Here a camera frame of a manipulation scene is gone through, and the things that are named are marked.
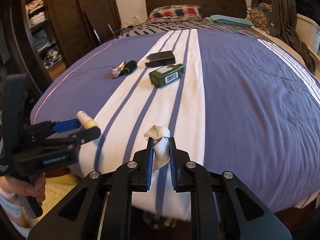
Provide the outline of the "person's left hand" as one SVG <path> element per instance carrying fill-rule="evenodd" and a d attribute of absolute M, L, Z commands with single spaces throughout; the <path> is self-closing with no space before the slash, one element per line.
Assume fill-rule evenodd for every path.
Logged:
<path fill-rule="evenodd" d="M 46 198 L 45 185 L 46 178 L 44 173 L 38 175 L 33 184 L 9 175 L 1 176 L 1 196 L 17 205 L 18 195 L 34 197 L 38 202 L 43 202 Z"/>

